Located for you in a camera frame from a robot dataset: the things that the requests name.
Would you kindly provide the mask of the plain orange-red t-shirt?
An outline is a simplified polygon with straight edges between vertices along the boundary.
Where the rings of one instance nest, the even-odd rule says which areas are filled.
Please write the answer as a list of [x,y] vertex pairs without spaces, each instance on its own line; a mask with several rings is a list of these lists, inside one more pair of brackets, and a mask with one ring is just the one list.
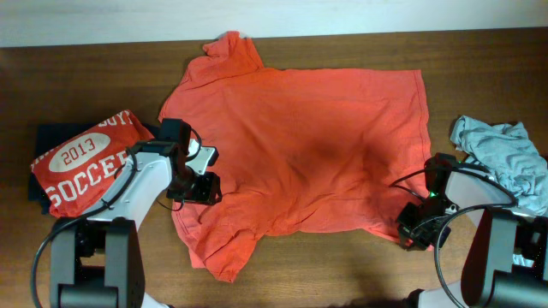
[[363,229],[397,240],[396,218],[418,193],[431,155],[418,70],[275,69],[250,38],[204,46],[160,110],[217,148],[222,201],[172,216],[191,264],[232,282],[259,240]]

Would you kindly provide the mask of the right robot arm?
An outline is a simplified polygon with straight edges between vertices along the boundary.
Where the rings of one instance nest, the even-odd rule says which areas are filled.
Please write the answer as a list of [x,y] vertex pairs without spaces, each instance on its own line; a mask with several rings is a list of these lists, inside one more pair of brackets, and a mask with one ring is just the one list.
[[[405,307],[545,307],[547,219],[518,206],[484,167],[438,153],[426,160],[429,196],[408,203],[396,219],[400,246],[433,249],[440,286],[416,289]],[[440,250],[450,224],[468,215],[476,227],[460,281],[448,283]]]

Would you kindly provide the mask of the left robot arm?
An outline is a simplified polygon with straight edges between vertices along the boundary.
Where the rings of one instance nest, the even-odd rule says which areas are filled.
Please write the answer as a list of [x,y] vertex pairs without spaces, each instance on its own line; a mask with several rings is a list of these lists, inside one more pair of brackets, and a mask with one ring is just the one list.
[[157,197],[179,205],[222,200],[211,172],[219,156],[189,124],[163,119],[157,138],[128,148],[105,195],[83,215],[63,218],[42,243],[51,249],[52,307],[159,307],[146,292],[138,230]]

